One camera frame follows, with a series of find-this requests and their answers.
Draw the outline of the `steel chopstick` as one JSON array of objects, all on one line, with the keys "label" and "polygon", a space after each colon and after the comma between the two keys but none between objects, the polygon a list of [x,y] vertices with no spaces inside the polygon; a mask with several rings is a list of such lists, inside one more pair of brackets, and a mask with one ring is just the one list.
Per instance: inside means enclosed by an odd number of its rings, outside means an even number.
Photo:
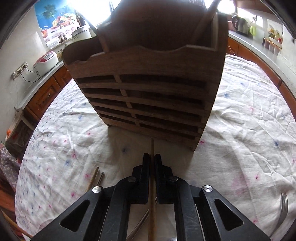
[{"label": "steel chopstick", "polygon": [[149,219],[149,209],[144,213],[140,221],[136,224],[131,233],[127,236],[126,241],[132,241],[136,234],[140,231],[144,223]]},{"label": "steel chopstick", "polygon": [[99,180],[98,180],[98,182],[96,184],[97,186],[100,186],[101,185],[101,182],[102,182],[103,177],[104,177],[104,172],[101,172],[100,173],[100,176],[99,176]]}]

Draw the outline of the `carved wooden chopstick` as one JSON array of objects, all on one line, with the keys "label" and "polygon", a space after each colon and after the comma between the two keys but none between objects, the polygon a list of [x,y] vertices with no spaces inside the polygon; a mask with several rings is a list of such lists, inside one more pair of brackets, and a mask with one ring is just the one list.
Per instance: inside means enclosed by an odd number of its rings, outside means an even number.
[{"label": "carved wooden chopstick", "polygon": [[151,153],[150,153],[150,180],[149,180],[149,217],[148,217],[148,240],[156,240],[156,191],[154,177],[154,139],[151,138]]}]

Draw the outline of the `steel fork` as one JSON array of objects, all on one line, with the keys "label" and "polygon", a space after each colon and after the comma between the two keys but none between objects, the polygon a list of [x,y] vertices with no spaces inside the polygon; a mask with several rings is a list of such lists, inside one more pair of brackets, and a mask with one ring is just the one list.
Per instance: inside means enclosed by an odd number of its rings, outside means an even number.
[{"label": "steel fork", "polygon": [[281,193],[280,197],[280,216],[278,218],[277,224],[269,237],[272,237],[273,234],[279,229],[282,223],[285,221],[288,213],[288,197],[286,193]]}]

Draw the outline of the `brown wooden chopstick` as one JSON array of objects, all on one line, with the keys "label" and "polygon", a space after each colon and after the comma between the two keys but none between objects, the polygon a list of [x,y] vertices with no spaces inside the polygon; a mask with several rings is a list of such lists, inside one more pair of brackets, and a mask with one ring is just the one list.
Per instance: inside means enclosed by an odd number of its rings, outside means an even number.
[{"label": "brown wooden chopstick", "polygon": [[197,27],[195,28],[192,37],[189,41],[189,44],[195,45],[196,42],[202,37],[207,26],[211,23],[214,18],[215,13],[221,0],[214,0],[207,11],[204,13],[203,17],[199,21]]}]

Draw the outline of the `white floral tablecloth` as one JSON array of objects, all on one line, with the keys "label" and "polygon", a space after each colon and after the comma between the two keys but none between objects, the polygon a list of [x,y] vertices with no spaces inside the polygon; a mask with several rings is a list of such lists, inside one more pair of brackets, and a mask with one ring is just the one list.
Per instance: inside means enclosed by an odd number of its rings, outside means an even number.
[{"label": "white floral tablecloth", "polygon": [[[35,235],[85,193],[95,168],[103,187],[129,176],[151,139],[108,128],[71,80],[37,125],[16,186],[18,226]],[[163,164],[190,185],[211,185],[268,236],[288,197],[281,240],[295,220],[295,119],[254,63],[226,56],[216,100],[195,151],[154,140]]]}]

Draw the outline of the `wooden utensil holder box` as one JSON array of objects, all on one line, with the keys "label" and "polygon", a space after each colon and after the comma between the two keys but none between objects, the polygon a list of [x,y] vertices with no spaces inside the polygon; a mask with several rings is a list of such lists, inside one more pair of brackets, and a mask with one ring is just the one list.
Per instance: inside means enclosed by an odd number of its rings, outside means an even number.
[{"label": "wooden utensil holder box", "polygon": [[216,12],[189,44],[209,7],[189,1],[121,1],[95,37],[62,60],[107,126],[195,150],[224,67],[228,24]]}]

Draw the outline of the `white red rice cooker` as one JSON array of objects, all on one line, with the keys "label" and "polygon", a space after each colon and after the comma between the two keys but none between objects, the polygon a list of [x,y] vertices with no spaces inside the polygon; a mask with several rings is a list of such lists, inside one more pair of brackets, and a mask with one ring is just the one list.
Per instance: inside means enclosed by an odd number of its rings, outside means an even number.
[{"label": "white red rice cooker", "polygon": [[58,56],[56,52],[50,51],[37,60],[33,65],[33,72],[36,73],[38,77],[42,77],[54,68],[57,63]]}]

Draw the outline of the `tall white cooker pot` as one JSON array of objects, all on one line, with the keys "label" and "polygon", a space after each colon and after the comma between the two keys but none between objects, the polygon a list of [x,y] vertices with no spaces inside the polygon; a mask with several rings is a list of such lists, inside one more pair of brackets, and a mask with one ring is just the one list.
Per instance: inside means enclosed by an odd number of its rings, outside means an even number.
[{"label": "tall white cooker pot", "polygon": [[71,35],[74,42],[92,38],[89,27],[87,26],[77,28]]}]

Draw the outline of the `steel electric kettle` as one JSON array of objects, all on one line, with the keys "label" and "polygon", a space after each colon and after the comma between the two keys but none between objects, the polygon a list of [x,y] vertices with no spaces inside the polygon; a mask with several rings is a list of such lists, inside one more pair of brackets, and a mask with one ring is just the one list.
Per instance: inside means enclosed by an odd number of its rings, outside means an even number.
[{"label": "steel electric kettle", "polygon": [[248,25],[247,25],[247,21],[244,18],[241,18],[238,15],[234,15],[231,18],[231,21],[232,21],[233,28],[237,33],[245,36],[248,35]]}]

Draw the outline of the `condiment bottles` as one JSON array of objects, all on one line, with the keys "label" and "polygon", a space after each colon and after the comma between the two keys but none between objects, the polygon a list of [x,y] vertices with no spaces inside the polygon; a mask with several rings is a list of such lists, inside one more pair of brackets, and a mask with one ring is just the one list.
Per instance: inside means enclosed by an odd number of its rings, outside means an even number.
[{"label": "condiment bottles", "polygon": [[269,27],[268,37],[282,44],[282,38],[280,36],[280,32],[278,30],[275,30],[272,26]]}]

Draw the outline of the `tropical fruit poster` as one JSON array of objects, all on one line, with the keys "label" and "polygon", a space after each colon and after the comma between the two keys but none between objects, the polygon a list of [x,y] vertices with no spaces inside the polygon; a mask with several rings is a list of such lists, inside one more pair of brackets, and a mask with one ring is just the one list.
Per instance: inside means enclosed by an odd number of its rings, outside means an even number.
[{"label": "tropical fruit poster", "polygon": [[60,36],[72,37],[80,27],[75,10],[69,1],[41,0],[34,5],[42,37],[47,45],[59,41]]}]

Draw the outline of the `wall power outlet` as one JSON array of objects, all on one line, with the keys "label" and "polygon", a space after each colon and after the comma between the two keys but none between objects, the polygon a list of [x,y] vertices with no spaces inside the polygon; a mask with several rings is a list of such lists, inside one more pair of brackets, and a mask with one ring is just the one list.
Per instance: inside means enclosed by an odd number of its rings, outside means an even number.
[{"label": "wall power outlet", "polygon": [[26,70],[28,64],[27,62],[25,61],[16,71],[14,71],[12,73],[12,78],[13,80],[16,80],[16,78],[24,71]]}]

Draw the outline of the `green handled plastic jug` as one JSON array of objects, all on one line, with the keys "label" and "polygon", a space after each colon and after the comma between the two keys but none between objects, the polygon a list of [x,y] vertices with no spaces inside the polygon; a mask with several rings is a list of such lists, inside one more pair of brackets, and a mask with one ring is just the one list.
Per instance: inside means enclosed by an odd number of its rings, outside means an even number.
[{"label": "green handled plastic jug", "polygon": [[256,29],[255,26],[251,26],[251,27],[249,28],[249,31],[250,31],[250,34],[251,34],[252,36],[256,36],[256,35],[257,35],[257,29]]}]

